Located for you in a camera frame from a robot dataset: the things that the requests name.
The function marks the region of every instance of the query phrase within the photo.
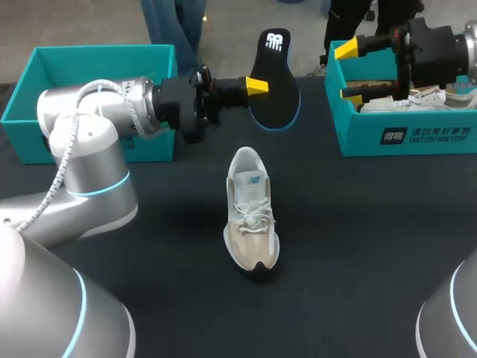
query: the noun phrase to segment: sneaker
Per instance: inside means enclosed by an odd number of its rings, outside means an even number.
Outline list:
[[[326,65],[318,65],[313,71],[306,74],[306,77],[324,77],[326,76]]]
[[[392,98],[378,98],[364,104],[360,113],[415,112],[424,110],[470,110],[477,108],[477,90],[467,95],[448,93],[433,87],[410,95],[408,99],[393,101]]]
[[[324,77],[326,75],[326,55],[322,54],[320,56],[320,64],[315,67],[313,71],[308,73],[306,77]]]
[[[240,148],[227,176],[229,217],[225,245],[236,264],[253,274],[270,271],[280,250],[271,210],[270,178],[259,155]]]

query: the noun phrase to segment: robotic arm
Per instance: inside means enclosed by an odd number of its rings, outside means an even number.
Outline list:
[[[268,84],[252,78],[213,80],[203,66],[191,78],[169,78],[154,85],[147,78],[116,81],[135,108],[116,92],[101,85],[87,91],[79,106],[79,128],[64,176],[64,186],[22,235],[45,247],[115,230],[132,220],[138,202],[119,139],[150,137],[162,123],[181,130],[187,143],[201,142],[205,127],[220,124],[220,111],[247,107],[249,95],[266,93]],[[57,165],[69,145],[71,116],[81,87],[50,89],[42,93],[37,114],[49,139]],[[44,193],[3,200],[0,226],[18,228],[42,202]]]
[[[397,79],[391,84],[351,87],[342,90],[343,98],[358,96],[361,103],[392,95],[407,99],[411,82],[415,87],[456,82],[459,75],[477,81],[477,21],[469,21],[462,34],[454,35],[450,26],[428,28],[423,18],[409,20],[389,35],[357,36],[335,50],[343,60],[365,56],[372,51],[391,48],[395,54]]]

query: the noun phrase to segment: black table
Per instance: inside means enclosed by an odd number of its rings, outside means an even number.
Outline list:
[[[423,302],[477,246],[474,155],[344,158],[321,79],[284,133],[230,110],[173,163],[130,165],[138,216],[54,250],[118,297],[143,357],[418,357]],[[46,190],[53,166],[22,166],[0,139],[0,198]],[[225,178],[261,155],[281,241],[279,274],[251,283],[225,248]]]

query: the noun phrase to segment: jeans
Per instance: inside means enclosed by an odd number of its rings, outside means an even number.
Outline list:
[[[175,46],[179,75],[195,71],[206,0],[141,0],[141,6],[151,43]]]

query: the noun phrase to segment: white shoelace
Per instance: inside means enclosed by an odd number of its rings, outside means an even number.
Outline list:
[[[398,107],[409,107],[412,103],[420,104],[418,100],[420,92],[417,89],[411,89],[410,91],[413,95],[408,96],[408,99],[402,99],[400,101],[394,101],[394,106]]]
[[[237,225],[247,224],[248,226],[240,227],[242,233],[262,233],[268,228],[268,225],[263,226],[262,223],[273,220],[271,217],[270,200],[268,200],[268,198],[251,201],[246,204],[235,202],[234,205],[239,214],[241,214],[241,216],[235,220],[235,223]]]

